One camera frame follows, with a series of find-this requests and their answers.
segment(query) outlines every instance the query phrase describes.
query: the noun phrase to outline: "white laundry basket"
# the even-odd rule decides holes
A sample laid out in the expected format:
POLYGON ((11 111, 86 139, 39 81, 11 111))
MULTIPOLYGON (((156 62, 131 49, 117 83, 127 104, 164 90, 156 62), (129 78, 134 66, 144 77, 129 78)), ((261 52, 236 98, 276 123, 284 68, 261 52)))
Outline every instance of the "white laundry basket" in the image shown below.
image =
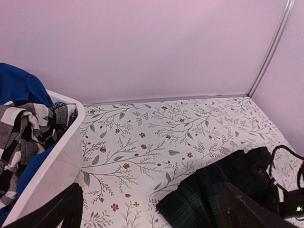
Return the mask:
POLYGON ((76 104, 78 117, 44 160, 5 220, 3 226, 33 212, 72 184, 82 167, 80 124, 85 117, 83 105, 69 97, 48 91, 53 102, 76 104))

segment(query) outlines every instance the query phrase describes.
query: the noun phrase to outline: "floral pattern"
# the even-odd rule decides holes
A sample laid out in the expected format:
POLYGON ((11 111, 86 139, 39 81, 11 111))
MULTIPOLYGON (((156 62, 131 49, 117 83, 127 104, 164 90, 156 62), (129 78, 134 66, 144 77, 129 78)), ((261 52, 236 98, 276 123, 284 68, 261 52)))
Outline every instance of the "floral pattern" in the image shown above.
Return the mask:
MULTIPOLYGON (((169 228, 155 205, 196 169, 239 149, 290 146, 247 97, 89 106, 80 131, 84 228, 169 228)), ((275 159, 295 189, 300 161, 275 159)))

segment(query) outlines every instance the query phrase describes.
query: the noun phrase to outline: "metal trim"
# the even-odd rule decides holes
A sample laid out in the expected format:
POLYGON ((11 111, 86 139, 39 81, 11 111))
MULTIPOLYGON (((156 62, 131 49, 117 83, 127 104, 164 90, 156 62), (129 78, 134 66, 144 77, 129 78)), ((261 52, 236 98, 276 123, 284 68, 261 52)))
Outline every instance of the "metal trim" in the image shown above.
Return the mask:
POLYGON ((167 97, 167 98, 152 98, 152 99, 139 99, 139 100, 129 100, 129 101, 113 101, 113 102, 100 102, 92 104, 84 104, 83 106, 93 106, 93 105, 115 105, 115 104, 136 104, 136 103, 149 103, 149 102, 167 102, 167 101, 179 101, 179 100, 192 100, 192 99, 210 99, 210 98, 230 98, 230 97, 246 97, 246 94, 238 95, 214 95, 214 96, 182 96, 182 97, 167 97))
POLYGON ((286 4, 286 7, 285 7, 285 10, 283 12, 283 15, 281 17, 281 20, 280 20, 280 23, 276 29, 276 32, 270 42, 270 45, 269 45, 269 48, 266 52, 266 55, 262 61, 262 64, 257 72, 257 76, 255 78, 255 80, 253 81, 251 87, 249 88, 248 92, 247 92, 247 96, 249 96, 250 98, 252 98, 252 96, 255 94, 258 86, 260 85, 264 75, 265 75, 265 72, 269 66, 269 63, 271 62, 272 60, 272 57, 276 51, 276 48, 277 48, 277 45, 282 37, 282 34, 284 32, 284 29, 287 25, 287 22, 288 22, 288 19, 290 17, 290 14, 291 14, 291 11, 293 9, 293 6, 294 6, 294 3, 295 3, 295 0, 288 0, 287 1, 287 4, 286 4))

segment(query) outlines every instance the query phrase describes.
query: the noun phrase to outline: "pink wall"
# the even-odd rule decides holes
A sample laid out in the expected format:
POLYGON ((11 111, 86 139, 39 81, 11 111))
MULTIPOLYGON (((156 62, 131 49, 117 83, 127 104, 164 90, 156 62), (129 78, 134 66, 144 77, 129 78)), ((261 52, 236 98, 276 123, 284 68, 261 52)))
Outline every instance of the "pink wall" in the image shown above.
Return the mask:
POLYGON ((83 103, 245 93, 285 1, 2 0, 0 62, 83 103))
POLYGON ((304 1, 295 1, 276 53, 254 95, 294 149, 304 155, 304 1))

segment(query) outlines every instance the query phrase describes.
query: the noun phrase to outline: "green plaid fabric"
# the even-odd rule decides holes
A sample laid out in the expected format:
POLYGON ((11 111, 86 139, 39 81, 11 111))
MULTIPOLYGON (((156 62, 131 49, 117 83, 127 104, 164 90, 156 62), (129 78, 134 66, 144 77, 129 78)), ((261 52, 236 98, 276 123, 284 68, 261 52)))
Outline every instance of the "green plaid fabric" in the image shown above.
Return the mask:
POLYGON ((270 153, 266 147, 253 149, 247 154, 234 152, 183 180, 156 208, 173 228, 219 228, 223 183, 232 183, 262 204, 269 190, 252 168, 256 166, 265 172, 269 163, 270 153))

